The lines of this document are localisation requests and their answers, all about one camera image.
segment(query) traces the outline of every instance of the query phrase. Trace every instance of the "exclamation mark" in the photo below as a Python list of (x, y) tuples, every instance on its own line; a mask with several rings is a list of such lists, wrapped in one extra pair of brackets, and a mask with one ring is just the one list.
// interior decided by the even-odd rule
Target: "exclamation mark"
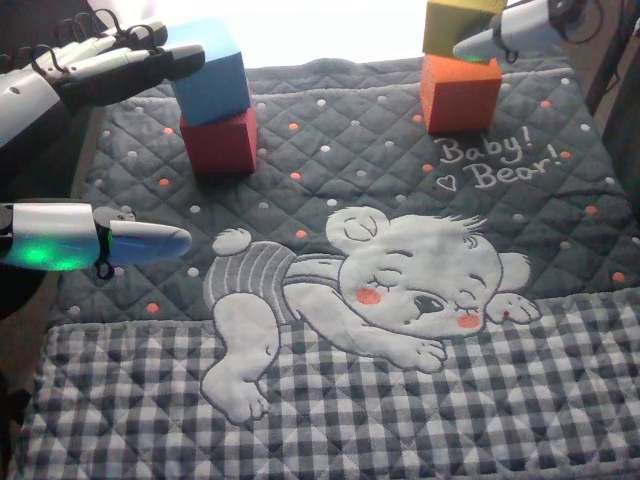
[(531, 137), (529, 137), (529, 129), (527, 127), (522, 127), (522, 131), (524, 132), (524, 139), (527, 142), (527, 147), (531, 146)]

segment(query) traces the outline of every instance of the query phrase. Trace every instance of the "blue cube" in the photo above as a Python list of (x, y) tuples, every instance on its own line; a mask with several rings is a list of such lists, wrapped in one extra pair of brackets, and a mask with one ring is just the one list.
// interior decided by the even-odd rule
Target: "blue cube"
[(205, 50), (204, 67), (172, 83), (189, 126), (236, 115), (251, 106), (242, 53), (221, 18), (170, 25), (168, 30), (168, 46), (196, 43)]

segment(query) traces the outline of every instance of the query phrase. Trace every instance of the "embroidered heart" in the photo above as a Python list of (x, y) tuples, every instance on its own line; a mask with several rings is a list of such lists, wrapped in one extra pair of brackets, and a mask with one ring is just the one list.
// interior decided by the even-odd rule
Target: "embroidered heart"
[(453, 175), (447, 175), (446, 177), (440, 177), (436, 180), (436, 183), (440, 185), (442, 188), (449, 190), (450, 192), (457, 192), (456, 188), (456, 177)]

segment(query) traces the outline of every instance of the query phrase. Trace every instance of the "cube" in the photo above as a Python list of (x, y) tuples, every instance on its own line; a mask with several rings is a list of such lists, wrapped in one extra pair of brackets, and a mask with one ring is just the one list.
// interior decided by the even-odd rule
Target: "cube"
[(422, 51), (453, 57), (453, 47), (489, 26), (507, 0), (428, 0)]
[(246, 111), (251, 105), (242, 53), (224, 21), (209, 17), (169, 26), (169, 44), (200, 44), (205, 64), (198, 72), (172, 83), (190, 126), (210, 123)]
[(180, 131), (195, 175), (255, 171), (258, 122), (253, 107), (195, 127), (188, 125), (182, 116)]
[(486, 130), (498, 102), (502, 74), (489, 65), (425, 55), (420, 101), (430, 133)]

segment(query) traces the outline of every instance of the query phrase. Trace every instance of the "white bear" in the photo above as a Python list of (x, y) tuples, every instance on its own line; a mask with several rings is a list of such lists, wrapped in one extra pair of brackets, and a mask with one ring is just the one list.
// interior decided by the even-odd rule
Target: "white bear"
[(203, 395), (233, 424), (267, 413), (257, 382), (287, 322), (305, 321), (345, 352), (433, 373), (447, 358), (444, 339), (477, 335), (487, 320), (538, 320), (536, 305), (514, 293), (529, 279), (527, 258), (498, 254), (483, 223), (345, 208), (326, 235), (346, 257), (296, 256), (251, 243), (245, 230), (223, 232), (204, 295), (226, 355), (205, 374)]

